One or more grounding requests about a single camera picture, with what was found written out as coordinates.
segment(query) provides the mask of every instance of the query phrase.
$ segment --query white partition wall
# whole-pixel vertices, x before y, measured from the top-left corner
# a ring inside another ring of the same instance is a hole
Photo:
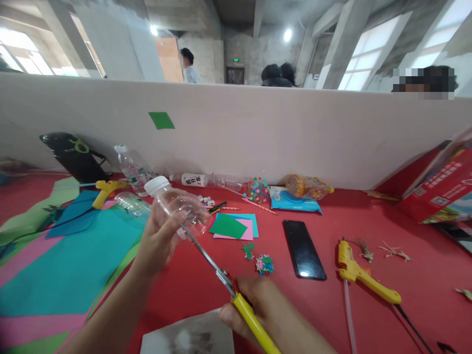
[[[152,166],[277,182],[290,173],[368,189],[472,123],[472,99],[0,74],[0,156],[59,163],[38,136],[75,134],[116,162],[127,144]],[[157,130],[148,112],[167,112]]]

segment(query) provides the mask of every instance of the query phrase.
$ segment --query red box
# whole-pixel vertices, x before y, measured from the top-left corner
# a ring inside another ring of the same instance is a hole
[[[471,142],[463,144],[447,165],[428,176],[398,205],[399,209],[422,224],[471,219],[471,147]]]

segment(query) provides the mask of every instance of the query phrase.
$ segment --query black cable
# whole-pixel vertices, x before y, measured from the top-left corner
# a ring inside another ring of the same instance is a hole
[[[426,344],[426,342],[424,341],[423,337],[421,337],[421,335],[418,333],[418,331],[416,330],[416,328],[414,327],[414,325],[410,322],[410,319],[408,318],[407,314],[403,311],[402,307],[400,306],[400,304],[395,304],[394,305],[398,312],[400,312],[400,314],[402,315],[402,317],[408,322],[408,324],[410,325],[410,327],[413,329],[413,331],[416,333],[416,335],[418,336],[418,338],[420,339],[420,341],[424,344],[424,346],[426,347],[426,349],[429,351],[430,354],[434,354],[433,351],[428,347],[428,345]]]
[[[9,243],[7,243],[7,244],[3,247],[3,249],[2,249],[1,252],[0,252],[0,259],[2,259],[3,256],[5,255],[5,252],[6,252],[7,248],[9,247],[9,245],[11,245],[12,243],[15,243],[15,242],[18,241],[20,238],[23,238],[23,237],[26,237],[26,236],[29,236],[29,235],[33,235],[33,234],[37,234],[37,233],[40,233],[40,232],[44,232],[44,231],[53,229],[53,228],[55,228],[55,227],[57,227],[57,226],[61,226],[61,225],[67,224],[68,222],[77,220],[77,219],[80,218],[81,216],[84,216],[85,214],[87,214],[87,213],[89,213],[89,212],[91,212],[91,211],[93,211],[93,210],[97,210],[97,209],[91,207],[90,209],[84,211],[82,214],[77,215],[77,216],[73,217],[73,218],[70,219],[70,220],[64,221],[63,223],[55,224],[54,226],[50,226],[50,227],[48,227],[48,228],[46,228],[46,229],[37,230],[37,231],[35,231],[35,232],[29,233],[29,234],[24,234],[24,235],[21,235],[21,236],[18,236],[18,237],[16,237],[16,238],[14,238],[13,240],[11,240]]]

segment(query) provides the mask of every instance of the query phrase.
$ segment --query ceiling light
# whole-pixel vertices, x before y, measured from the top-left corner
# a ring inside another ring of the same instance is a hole
[[[292,30],[291,29],[286,30],[284,34],[284,41],[288,42],[291,37],[292,37]]]
[[[156,26],[151,26],[151,33],[157,37],[158,32]]]

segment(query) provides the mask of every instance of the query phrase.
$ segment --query scissor blade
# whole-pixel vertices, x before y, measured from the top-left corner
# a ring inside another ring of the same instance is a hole
[[[205,259],[210,263],[210,265],[215,269],[216,275],[218,278],[223,282],[225,285],[226,289],[231,293],[232,297],[236,296],[235,291],[233,290],[233,284],[232,282],[228,279],[228,277],[225,275],[225,273],[222,272],[222,270],[216,265],[216,263],[211,259],[211,257],[208,255],[208,253],[205,251],[205,249],[198,243],[198,241],[193,237],[193,235],[187,230],[187,228],[182,225],[182,228],[184,229],[185,233],[187,234],[188,238],[192,243],[197,247],[197,249],[200,251],[200,253],[205,257]]]

